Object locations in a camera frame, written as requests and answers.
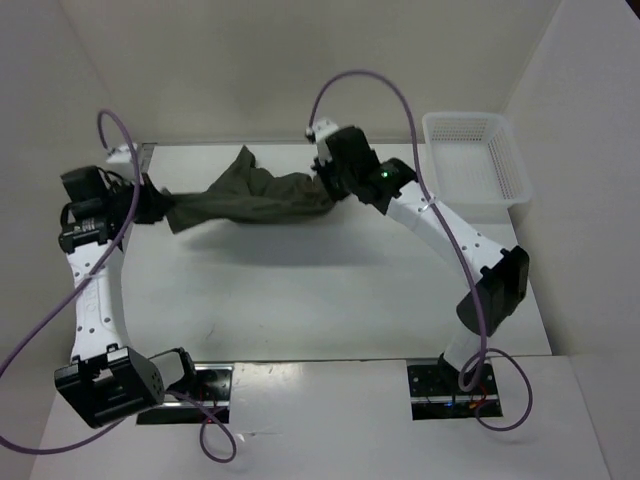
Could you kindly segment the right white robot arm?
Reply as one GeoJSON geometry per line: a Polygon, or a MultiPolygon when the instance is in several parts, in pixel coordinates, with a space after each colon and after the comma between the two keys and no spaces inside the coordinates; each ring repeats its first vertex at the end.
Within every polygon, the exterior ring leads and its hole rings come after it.
{"type": "Polygon", "coordinates": [[[464,391],[490,337],[526,296],[528,253],[484,236],[424,191],[417,171],[402,160],[380,161],[360,128],[322,119],[308,126],[305,136],[317,149],[312,168],[332,200],[354,196],[373,206],[461,274],[469,291],[456,307],[461,325],[441,356],[438,378],[446,391],[464,391]]]}

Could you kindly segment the olive green shorts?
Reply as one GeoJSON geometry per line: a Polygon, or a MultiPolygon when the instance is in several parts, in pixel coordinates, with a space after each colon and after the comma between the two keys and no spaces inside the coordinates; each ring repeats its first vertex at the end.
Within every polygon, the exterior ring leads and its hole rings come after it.
{"type": "Polygon", "coordinates": [[[296,224],[328,214],[335,206],[320,178],[302,172],[276,176],[242,147],[206,190],[161,194],[170,202],[165,217],[175,234],[208,221],[238,224],[296,224]]]}

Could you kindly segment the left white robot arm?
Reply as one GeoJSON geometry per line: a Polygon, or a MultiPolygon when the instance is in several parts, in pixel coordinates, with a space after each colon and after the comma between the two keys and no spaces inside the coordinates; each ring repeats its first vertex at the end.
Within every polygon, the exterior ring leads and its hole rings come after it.
{"type": "Polygon", "coordinates": [[[166,391],[191,398],[200,376],[190,355],[176,348],[180,365],[163,380],[154,360],[132,347],[124,315],[125,220],[158,222],[169,201],[129,165],[81,167],[61,180],[69,201],[61,211],[58,242],[81,292],[70,363],[54,373],[58,393],[91,428],[156,407],[166,391]]]}

